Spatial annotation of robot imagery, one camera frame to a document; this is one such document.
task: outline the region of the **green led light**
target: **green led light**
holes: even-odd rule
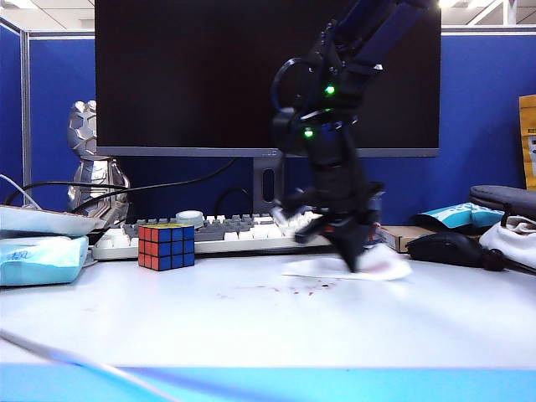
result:
[[[331,96],[335,94],[335,87],[333,85],[328,85],[324,92],[326,93],[326,96]]]
[[[306,128],[304,131],[303,131],[303,136],[305,138],[313,138],[315,136],[315,133],[314,131],[312,130],[312,128]]]

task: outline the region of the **blue cubicle wall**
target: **blue cubicle wall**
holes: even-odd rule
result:
[[[23,182],[20,37],[0,23],[0,173]],[[0,181],[0,204],[13,188]]]
[[[408,223],[411,215],[463,203],[476,184],[523,186],[518,97],[536,93],[536,36],[443,36],[441,150],[435,158],[378,158],[364,165],[368,177],[385,182],[384,222]],[[92,40],[33,40],[31,90],[33,180],[68,180],[77,160],[65,141],[70,105],[95,97]],[[224,164],[225,158],[124,157],[133,185],[195,178]],[[287,162],[287,188],[310,183],[307,161]],[[218,195],[230,187],[251,187],[252,163],[187,188],[140,193],[132,200],[140,215],[171,216],[182,209],[212,213]],[[45,207],[63,209],[62,188],[39,190]],[[248,210],[235,194],[224,213]]]

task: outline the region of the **monitor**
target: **monitor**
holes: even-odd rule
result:
[[[347,0],[99,1],[98,152],[278,156],[270,87]],[[354,126],[361,156],[439,147],[441,12],[430,10],[368,84]]]

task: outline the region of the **silver robot figure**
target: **silver robot figure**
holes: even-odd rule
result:
[[[117,160],[96,154],[96,112],[97,104],[94,100],[87,103],[78,101],[70,109],[67,142],[80,158],[80,165],[75,173],[75,182],[112,184],[129,188],[130,182],[117,165]],[[115,190],[71,186],[67,193],[69,210],[73,210],[91,198],[111,191]],[[119,194],[88,205],[80,212],[91,218],[103,219],[108,226],[125,219],[127,210],[126,194]]]

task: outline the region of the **rubik's cube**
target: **rubik's cube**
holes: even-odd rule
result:
[[[155,271],[193,265],[193,226],[147,224],[139,228],[138,263]]]

